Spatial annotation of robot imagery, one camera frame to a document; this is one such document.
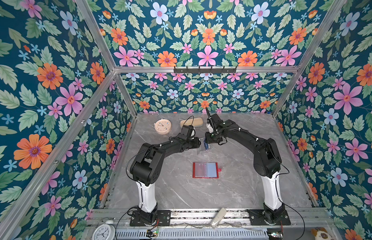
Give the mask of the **blue credit card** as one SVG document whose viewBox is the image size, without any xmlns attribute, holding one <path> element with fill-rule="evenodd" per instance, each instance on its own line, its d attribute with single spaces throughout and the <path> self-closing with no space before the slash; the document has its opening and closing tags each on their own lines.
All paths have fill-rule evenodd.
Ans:
<svg viewBox="0 0 372 240">
<path fill-rule="evenodd" d="M 209 149 L 209 144 L 204 142 L 204 147 L 205 147 L 205 150 L 207 151 Z"/>
</svg>

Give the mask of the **red card holder wallet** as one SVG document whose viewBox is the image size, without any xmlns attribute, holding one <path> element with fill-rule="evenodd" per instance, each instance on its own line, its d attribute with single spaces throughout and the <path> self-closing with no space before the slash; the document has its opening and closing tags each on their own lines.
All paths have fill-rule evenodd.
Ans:
<svg viewBox="0 0 372 240">
<path fill-rule="evenodd" d="M 194 162 L 193 178 L 194 179 L 218 179 L 222 168 L 217 162 Z"/>
</svg>

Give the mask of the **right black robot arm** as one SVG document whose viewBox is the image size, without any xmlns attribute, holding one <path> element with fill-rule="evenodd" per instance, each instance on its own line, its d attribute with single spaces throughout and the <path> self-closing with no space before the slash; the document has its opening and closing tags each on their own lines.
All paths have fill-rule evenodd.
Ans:
<svg viewBox="0 0 372 240">
<path fill-rule="evenodd" d="M 224 141 L 232 139 L 253 153 L 253 166 L 262 178 L 265 194 L 263 218 L 268 225 L 276 224 L 286 210 L 279 194 L 282 159 L 276 141 L 258 137 L 232 120 L 223 121 L 217 114 L 206 113 L 209 130 L 205 133 L 207 144 L 223 145 Z"/>
</svg>

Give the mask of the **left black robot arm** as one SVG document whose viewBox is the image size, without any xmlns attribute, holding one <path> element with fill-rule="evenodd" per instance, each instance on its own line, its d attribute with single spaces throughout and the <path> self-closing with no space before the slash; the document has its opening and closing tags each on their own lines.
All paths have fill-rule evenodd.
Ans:
<svg viewBox="0 0 372 240">
<path fill-rule="evenodd" d="M 196 137 L 193 126 L 183 126 L 181 132 L 161 144 L 144 143 L 135 156 L 130 173 L 139 189 L 137 214 L 140 220 L 152 225 L 158 217 L 158 203 L 155 197 L 155 182 L 158 180 L 165 158 L 198 149 L 201 141 Z"/>
</svg>

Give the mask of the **pink round clock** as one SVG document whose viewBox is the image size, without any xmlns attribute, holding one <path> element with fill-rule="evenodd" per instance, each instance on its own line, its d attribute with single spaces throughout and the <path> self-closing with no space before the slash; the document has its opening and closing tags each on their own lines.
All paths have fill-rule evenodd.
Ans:
<svg viewBox="0 0 372 240">
<path fill-rule="evenodd" d="M 154 124 L 155 131 L 159 135 L 167 135 L 172 130 L 172 123 L 167 119 L 160 119 Z"/>
</svg>

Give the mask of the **white remote control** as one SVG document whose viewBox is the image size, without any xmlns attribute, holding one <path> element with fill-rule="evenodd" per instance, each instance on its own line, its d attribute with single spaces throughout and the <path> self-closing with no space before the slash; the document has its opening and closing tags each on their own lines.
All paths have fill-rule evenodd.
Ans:
<svg viewBox="0 0 372 240">
<path fill-rule="evenodd" d="M 211 221 L 211 227 L 215 229 L 219 225 L 219 223 L 224 219 L 226 214 L 227 210 L 225 208 L 221 208 Z"/>
</svg>

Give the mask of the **white alarm clock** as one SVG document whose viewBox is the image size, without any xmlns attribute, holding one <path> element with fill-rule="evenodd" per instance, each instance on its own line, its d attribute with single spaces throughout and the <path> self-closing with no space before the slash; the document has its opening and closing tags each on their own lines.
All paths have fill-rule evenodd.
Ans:
<svg viewBox="0 0 372 240">
<path fill-rule="evenodd" d="M 98 226 L 92 234 L 92 240 L 114 240 L 115 238 L 116 229 L 110 224 Z"/>
</svg>

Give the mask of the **plush toy animal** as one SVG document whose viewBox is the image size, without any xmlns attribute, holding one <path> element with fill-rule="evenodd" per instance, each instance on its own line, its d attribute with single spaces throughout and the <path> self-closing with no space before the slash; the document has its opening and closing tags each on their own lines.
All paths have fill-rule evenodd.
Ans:
<svg viewBox="0 0 372 240">
<path fill-rule="evenodd" d="M 333 240 L 333 236 L 328 233 L 325 228 L 314 228 L 311 229 L 311 233 L 315 240 Z"/>
</svg>

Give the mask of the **black hook rail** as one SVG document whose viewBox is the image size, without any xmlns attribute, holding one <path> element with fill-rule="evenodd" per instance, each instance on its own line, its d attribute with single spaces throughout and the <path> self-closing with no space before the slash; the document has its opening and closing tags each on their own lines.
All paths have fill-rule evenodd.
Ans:
<svg viewBox="0 0 372 240">
<path fill-rule="evenodd" d="M 174 67 L 173 71 L 180 74 L 231 74 L 237 72 L 237 67 Z"/>
</svg>

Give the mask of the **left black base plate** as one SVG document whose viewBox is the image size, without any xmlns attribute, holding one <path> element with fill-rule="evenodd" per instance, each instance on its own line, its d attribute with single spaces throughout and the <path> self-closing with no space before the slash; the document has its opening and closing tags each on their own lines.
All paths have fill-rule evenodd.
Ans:
<svg viewBox="0 0 372 240">
<path fill-rule="evenodd" d="M 133 215 L 130 220 L 130 227 L 154 227 L 154 226 L 165 226 L 170 225 L 171 211 L 169 210 L 157 210 L 152 213 L 146 213 L 144 211 L 133 211 Z"/>
</svg>

